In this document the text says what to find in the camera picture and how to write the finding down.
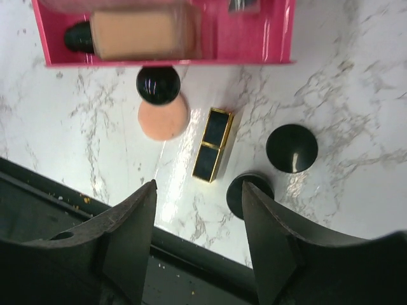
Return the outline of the peach makeup sponge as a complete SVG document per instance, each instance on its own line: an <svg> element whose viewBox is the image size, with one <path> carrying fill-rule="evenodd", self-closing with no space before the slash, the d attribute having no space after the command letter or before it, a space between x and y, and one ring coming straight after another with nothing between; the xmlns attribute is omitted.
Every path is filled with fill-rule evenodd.
<svg viewBox="0 0 407 305"><path fill-rule="evenodd" d="M153 105L142 100L137 118L141 130L148 138L167 141L185 131L190 120L190 108L181 93L164 105Z"/></svg>

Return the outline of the square foundation bottle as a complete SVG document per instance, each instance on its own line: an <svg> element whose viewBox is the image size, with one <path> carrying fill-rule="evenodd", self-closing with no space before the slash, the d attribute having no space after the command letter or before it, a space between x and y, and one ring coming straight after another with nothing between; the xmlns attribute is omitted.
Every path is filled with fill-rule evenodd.
<svg viewBox="0 0 407 305"><path fill-rule="evenodd" d="M202 56L200 13L189 3L97 10L65 31L64 44L104 61L196 59Z"/></svg>

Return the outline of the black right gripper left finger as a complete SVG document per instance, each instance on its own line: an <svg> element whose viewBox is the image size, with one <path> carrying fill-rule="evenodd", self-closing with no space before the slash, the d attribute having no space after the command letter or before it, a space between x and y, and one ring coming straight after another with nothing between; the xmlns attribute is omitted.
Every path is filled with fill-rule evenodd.
<svg viewBox="0 0 407 305"><path fill-rule="evenodd" d="M48 240L1 240L2 304L140 304L157 201L154 180Z"/></svg>

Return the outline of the gold black lipstick case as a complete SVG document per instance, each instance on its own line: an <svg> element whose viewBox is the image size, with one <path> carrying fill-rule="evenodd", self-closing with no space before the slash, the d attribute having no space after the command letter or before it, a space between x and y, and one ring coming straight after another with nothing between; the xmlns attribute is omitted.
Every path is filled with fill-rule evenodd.
<svg viewBox="0 0 407 305"><path fill-rule="evenodd" d="M211 183L216 179L233 123L233 114L210 108L193 166L192 176Z"/></svg>

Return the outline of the round BB cream bottle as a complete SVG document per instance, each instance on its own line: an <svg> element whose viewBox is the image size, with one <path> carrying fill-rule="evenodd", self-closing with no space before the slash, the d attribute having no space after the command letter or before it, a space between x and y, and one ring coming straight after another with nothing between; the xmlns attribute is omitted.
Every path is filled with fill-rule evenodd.
<svg viewBox="0 0 407 305"><path fill-rule="evenodd" d="M261 8L260 0L230 0L228 5L229 13L259 13Z"/></svg>

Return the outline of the black round jar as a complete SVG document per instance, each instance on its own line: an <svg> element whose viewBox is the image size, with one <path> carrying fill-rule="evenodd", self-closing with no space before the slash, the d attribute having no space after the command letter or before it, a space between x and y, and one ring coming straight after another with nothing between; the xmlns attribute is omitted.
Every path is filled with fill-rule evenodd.
<svg viewBox="0 0 407 305"><path fill-rule="evenodd" d="M226 192L226 203L232 214L243 220L242 210L242 185L247 181L254 184L269 197L274 199L274 191L271 182L266 176L259 172L245 172L235 177Z"/></svg>
<svg viewBox="0 0 407 305"><path fill-rule="evenodd" d="M315 135L304 126L282 125L266 141L266 155L270 163L284 173L300 173L317 159L318 143Z"/></svg>

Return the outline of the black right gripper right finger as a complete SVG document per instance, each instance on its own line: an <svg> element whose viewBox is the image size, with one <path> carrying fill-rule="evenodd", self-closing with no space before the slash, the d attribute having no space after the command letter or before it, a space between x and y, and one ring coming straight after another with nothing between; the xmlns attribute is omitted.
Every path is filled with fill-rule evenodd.
<svg viewBox="0 0 407 305"><path fill-rule="evenodd" d="M316 224L242 187L260 304L405 304L406 232L366 240Z"/></svg>

